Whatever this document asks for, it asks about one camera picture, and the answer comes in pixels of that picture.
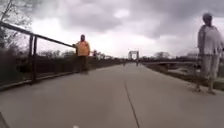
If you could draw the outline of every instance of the pedestrian bridge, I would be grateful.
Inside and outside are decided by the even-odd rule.
[[[70,75],[0,94],[10,128],[223,128],[224,93],[135,64]]]

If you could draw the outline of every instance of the pedestrian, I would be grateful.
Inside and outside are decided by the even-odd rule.
[[[198,49],[201,60],[201,75],[208,86],[208,93],[215,95],[213,85],[219,70],[220,56],[223,51],[223,40],[219,30],[212,25],[212,15],[205,13],[202,17],[204,25],[198,32]]]
[[[81,39],[75,44],[77,54],[77,71],[79,73],[88,73],[88,56],[90,55],[90,46],[85,39],[85,35],[81,35]]]

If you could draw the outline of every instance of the orange shirt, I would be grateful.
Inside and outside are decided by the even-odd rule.
[[[77,55],[78,56],[89,56],[90,54],[90,46],[89,46],[89,43],[87,41],[79,41],[77,44],[76,44],[76,47],[77,47]]]

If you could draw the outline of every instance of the concrete path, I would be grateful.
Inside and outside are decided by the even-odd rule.
[[[10,128],[223,128],[224,93],[191,88],[129,64],[1,93],[0,111]]]

